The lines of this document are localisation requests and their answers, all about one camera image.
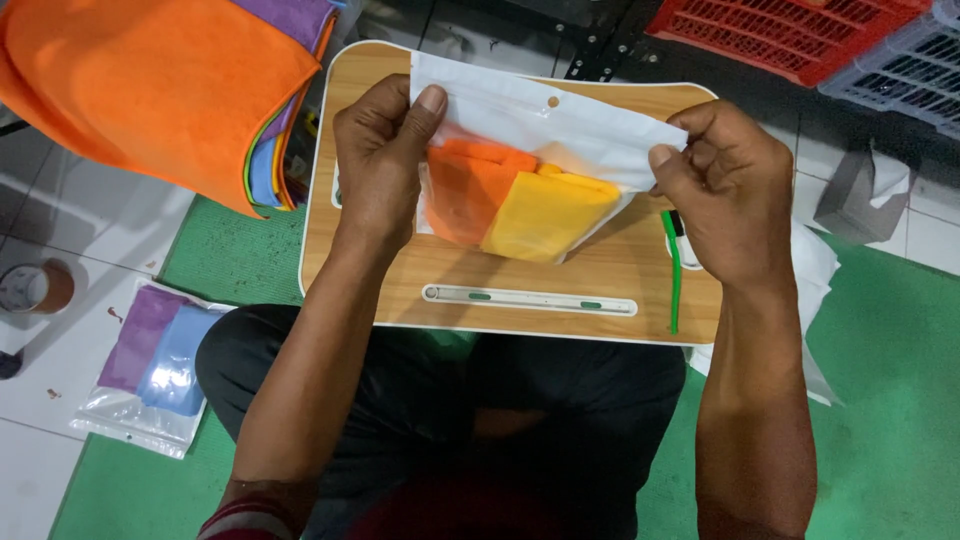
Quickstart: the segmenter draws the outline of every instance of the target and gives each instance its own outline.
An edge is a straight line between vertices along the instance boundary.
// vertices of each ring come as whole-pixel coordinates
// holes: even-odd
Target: plastic crate
[[[929,7],[930,0],[665,0],[646,31],[816,86]]]
[[[818,88],[871,109],[902,112],[960,138],[960,4],[938,1]]]

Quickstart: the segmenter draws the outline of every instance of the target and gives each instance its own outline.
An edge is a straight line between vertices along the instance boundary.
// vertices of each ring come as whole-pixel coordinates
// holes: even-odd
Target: green mat
[[[298,304],[303,210],[254,222],[198,197],[161,278],[232,304]],[[960,525],[960,280],[828,238],[843,267],[807,341],[847,407],[811,404],[820,494],[808,538],[949,538]],[[469,336],[424,332],[440,352]],[[640,537],[696,538],[693,431],[704,378],[690,372],[637,497]],[[191,538],[213,511],[233,443],[206,414],[183,461],[92,435],[54,540]]]

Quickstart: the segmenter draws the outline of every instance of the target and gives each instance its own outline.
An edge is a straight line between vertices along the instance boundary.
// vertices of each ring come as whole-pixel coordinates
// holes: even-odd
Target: gray box
[[[894,195],[882,207],[874,208],[870,198],[874,194],[875,172],[869,142],[848,150],[827,184],[813,220],[854,244],[889,240],[906,208],[909,193]],[[911,185],[915,176],[911,169]]]

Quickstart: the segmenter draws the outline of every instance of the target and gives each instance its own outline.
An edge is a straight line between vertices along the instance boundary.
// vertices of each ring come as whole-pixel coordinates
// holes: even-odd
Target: dark pants
[[[299,311],[236,309],[197,352],[201,388],[234,440]],[[636,536],[636,491],[684,384],[679,348],[483,334],[464,370],[410,346],[406,332],[372,331],[305,538],[341,538],[412,474],[477,453],[477,407],[546,411],[534,427],[485,445],[484,455],[569,505],[591,538]]]

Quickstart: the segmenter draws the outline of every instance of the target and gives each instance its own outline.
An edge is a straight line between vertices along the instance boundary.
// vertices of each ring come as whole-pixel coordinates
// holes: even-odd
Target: green brush
[[[680,234],[684,233],[683,223],[680,221],[680,215],[676,210],[664,210],[660,213],[660,219],[663,220],[663,229],[666,231],[667,243],[670,245],[670,257],[673,258],[673,295],[670,300],[670,333],[677,333],[677,322],[680,319],[680,250],[677,249],[677,228],[676,222],[680,226]]]

